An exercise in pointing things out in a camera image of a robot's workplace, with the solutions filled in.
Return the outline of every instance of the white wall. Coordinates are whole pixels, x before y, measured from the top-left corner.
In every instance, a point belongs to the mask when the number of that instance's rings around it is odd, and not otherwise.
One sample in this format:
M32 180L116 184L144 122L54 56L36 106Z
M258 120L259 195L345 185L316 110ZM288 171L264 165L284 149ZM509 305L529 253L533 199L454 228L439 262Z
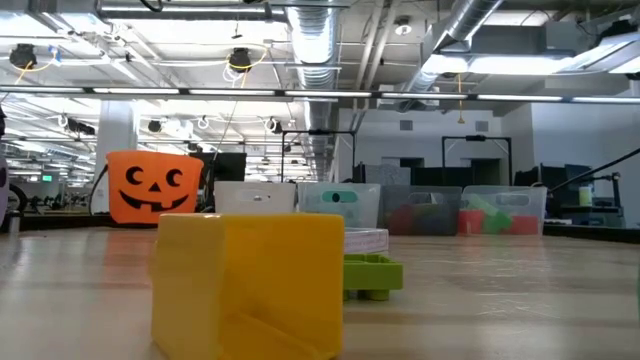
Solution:
M351 122L351 110L340 110L341 129L348 129ZM451 111L441 114L437 111L409 112L400 114L395 111L370 110L363 119L356 142L356 164L380 165L383 157L424 158L425 167L442 165L442 136L475 135L475 121L489 122L486 136L501 136L500 118L490 111L463 112L464 124L459 124L460 114ZM400 120L413 120L413 131L401 131ZM447 142L447 148L454 144ZM457 142L447 153L447 166L469 166L468 159L503 159L506 169L507 155L493 142L473 143Z
M513 175L536 166L533 153L533 122L531 104L523 105L501 120L502 135L511 137Z
M618 96L632 95L626 91ZM502 130L504 136L513 138L516 170L528 170L540 163L597 167L640 147L640 107L528 104L504 116ZM639 156L596 174L620 172L628 227L640 224ZM610 182L597 181L595 191L597 196L613 196Z

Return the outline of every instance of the clear plastic bin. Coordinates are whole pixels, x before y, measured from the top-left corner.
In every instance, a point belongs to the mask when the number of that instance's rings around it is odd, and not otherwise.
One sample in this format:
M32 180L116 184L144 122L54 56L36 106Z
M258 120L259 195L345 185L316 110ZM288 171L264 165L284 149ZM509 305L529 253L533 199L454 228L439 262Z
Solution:
M542 235L547 188L467 186L458 230L463 235Z
M390 235L454 236L461 196L453 186L383 186L379 224Z
M295 184L216 181L219 214L285 214L295 212Z
M345 227L375 228L379 203L378 184L298 184L300 212L342 215Z

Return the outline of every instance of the yellow cable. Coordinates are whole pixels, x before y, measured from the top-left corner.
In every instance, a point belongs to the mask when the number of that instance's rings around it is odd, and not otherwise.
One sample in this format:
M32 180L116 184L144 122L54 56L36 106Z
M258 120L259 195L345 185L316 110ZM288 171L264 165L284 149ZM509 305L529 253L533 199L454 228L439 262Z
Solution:
M462 80L460 77L462 74L458 74L458 93L462 94ZM464 124L464 119L462 118L462 100L460 100L460 119L458 119L458 124Z
M240 84L240 89L244 88L244 84L247 81L247 77L249 76L249 73L245 73L244 77L242 78L242 84ZM220 142L218 143L218 146L216 147L216 154L213 155L213 161L216 161L216 159L218 158L218 154L220 153L220 146L222 146L222 142L224 141L224 137L227 136L227 131L229 131L229 125L231 125L231 121L233 120L233 115L236 113L236 107L238 106L238 102L236 101L235 104L233 105L233 110L231 110L231 115L229 116L229 121L227 121L227 125L224 127L224 132L222 133L222 137L220 138Z
M227 60L226 60L226 62L227 62L227 64L229 65L229 67L232 67L232 68L234 68L234 69L238 69L238 70L251 69L252 67L254 67L254 66L256 66L256 65L258 65L258 64L260 64L260 63L262 63L262 62L264 61L264 58L266 58L266 57L267 57L267 52L268 52L268 50L267 50L267 48L266 48L266 47L264 47L263 49L264 49L264 52L262 53L262 57L260 58L260 60L256 61L256 62L255 62L255 63L253 63L253 64L244 65L244 66L237 66L237 65L233 65L232 63L230 63L230 62L229 62L229 59L231 58L231 55L228 55L228 56L227 56Z
M31 66L31 63L32 63L32 61L29 61L29 62L27 63L27 67L26 67L26 68L28 68L29 66ZM26 73L27 73L26 71L24 71L25 69L19 69L19 70L21 71L21 72L20 72L20 76L18 76L18 80L16 80L16 82L14 82L14 83L13 83L13 85L18 85L18 83L20 83L20 80L22 80L22 78L24 77L24 74L26 74ZM10 93L10 92L8 92L8 93L4 94L4 96L2 97L2 99L0 99L0 104L2 104L2 103L4 102L4 100L7 98L7 96L9 96L9 94L11 94L11 93Z
M22 80L22 78L24 77L24 74L27 73L27 69L29 68L29 66L31 66L32 63L33 63L33 61L29 61L29 63L27 64L27 66L24 69L18 69L18 70L22 70L22 71L20 72L20 76L18 76L18 80L16 80L16 82L13 85L18 85L20 80Z
M42 71L42 70L45 70L46 68L48 68L49 66L51 66L51 65L56 61L56 54L57 54L57 52L55 52L55 51L54 51L54 52L53 52L53 57L51 58L51 61L49 61L49 63L48 63L47 65L45 65L45 66L43 66L43 67L41 67L41 68L37 68L37 69L29 69L29 66L31 66L31 64L33 63L33 62L31 62L31 61L29 61L29 63L27 64L27 66L25 66L25 68L24 68L24 69L20 69L19 67L15 66L15 65L11 65L11 66L13 66L13 68L14 68L14 69L17 69L17 70L22 71L22 72L23 72L23 75L24 75L24 73L28 73L28 72L38 72L38 71Z

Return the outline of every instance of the teal sticker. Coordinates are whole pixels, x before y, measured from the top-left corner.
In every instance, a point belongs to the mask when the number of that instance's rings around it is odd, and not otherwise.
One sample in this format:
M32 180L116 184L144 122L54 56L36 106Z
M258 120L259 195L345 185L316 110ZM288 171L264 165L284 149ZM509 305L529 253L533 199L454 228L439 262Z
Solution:
M358 201L358 195L353 191L325 191L322 193L322 201L330 203L354 203Z

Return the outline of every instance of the orange pumpkin bucket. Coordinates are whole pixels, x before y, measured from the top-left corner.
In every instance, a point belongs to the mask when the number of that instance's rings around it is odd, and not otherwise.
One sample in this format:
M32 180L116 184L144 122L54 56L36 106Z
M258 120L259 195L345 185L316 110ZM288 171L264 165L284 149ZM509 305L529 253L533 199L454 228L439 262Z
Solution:
M196 208L201 160L149 151L107 154L109 210L118 224L157 224Z

